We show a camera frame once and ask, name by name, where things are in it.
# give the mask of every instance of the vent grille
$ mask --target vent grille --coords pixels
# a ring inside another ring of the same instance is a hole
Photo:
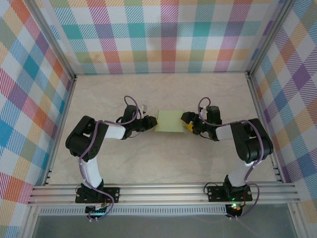
[[[114,207],[109,215],[222,215],[226,213],[225,205],[193,206],[120,206]],[[41,216],[78,216],[85,215],[85,207],[42,207]]]

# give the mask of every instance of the plaid wallpaper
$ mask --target plaid wallpaper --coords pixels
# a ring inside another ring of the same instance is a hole
[[[279,1],[278,1],[278,4],[277,4],[277,6],[276,6],[276,8],[275,8],[275,10],[274,10],[274,12],[273,12],[273,14],[272,14],[272,16],[271,16],[271,18],[270,18],[268,24],[266,25],[265,30],[263,31],[263,34],[262,34],[261,39],[260,39],[260,41],[259,41],[259,43],[258,43],[258,45],[257,45],[257,48],[256,48],[256,49],[254,50],[254,52],[253,52],[253,55],[252,55],[252,57],[251,57],[251,60],[250,60],[250,62],[249,62],[249,65],[248,65],[246,71],[250,71],[250,69],[251,69],[251,67],[252,67],[252,65],[253,65],[253,63],[254,63],[254,60],[256,59],[256,57],[257,57],[258,54],[259,54],[259,50],[262,48],[262,46],[263,46],[263,44],[264,44],[264,42],[265,42],[265,40],[266,40],[266,38],[267,38],[269,32],[271,31],[271,29],[272,29],[272,27],[273,27],[273,25],[274,25],[274,22],[276,21],[276,19],[277,19],[277,17],[278,17],[278,14],[280,13],[280,11],[281,11],[281,9],[282,9],[282,7],[283,7],[283,4],[284,4],[285,2],[286,2],[286,0],[279,0]]]
[[[84,74],[245,71],[282,2],[37,0]]]
[[[297,0],[255,74],[288,182],[317,237],[317,0]]]
[[[70,79],[22,0],[0,0],[0,238],[39,185]]]

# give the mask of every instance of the black mounting plate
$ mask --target black mounting plate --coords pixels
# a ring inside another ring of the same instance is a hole
[[[244,202],[244,197],[241,193],[232,194],[230,196],[231,200],[227,197],[223,186],[208,186],[207,187],[208,201],[209,202]],[[252,194],[250,187],[247,187],[245,192],[245,201],[252,201]]]
[[[102,191],[111,195],[114,199],[114,203],[119,202],[119,197],[120,197],[119,187],[103,187]],[[76,193],[77,193],[77,196],[75,198],[75,203],[105,203],[105,202],[110,203],[112,202],[111,199],[107,196],[102,196],[102,200],[99,200],[99,201],[85,200],[85,196],[80,196],[81,194],[84,193],[84,190],[82,187],[79,187]]]

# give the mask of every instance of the green sponge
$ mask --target green sponge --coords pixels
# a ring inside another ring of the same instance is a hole
[[[154,131],[184,132],[183,121],[180,119],[183,113],[183,110],[159,110],[158,125]]]

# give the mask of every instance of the white marble surface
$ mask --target white marble surface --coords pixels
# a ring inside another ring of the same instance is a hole
[[[51,184],[82,181],[76,159],[65,140],[84,115],[116,120],[123,115],[124,95],[148,114],[158,110],[196,112],[208,96],[220,107],[223,122],[255,118],[256,111],[242,73],[125,74],[79,76],[63,131]],[[127,140],[104,140],[98,154],[105,183],[157,183],[223,181],[239,163],[233,141],[213,142],[185,133],[146,131]],[[250,181],[274,181],[270,159],[250,175]]]

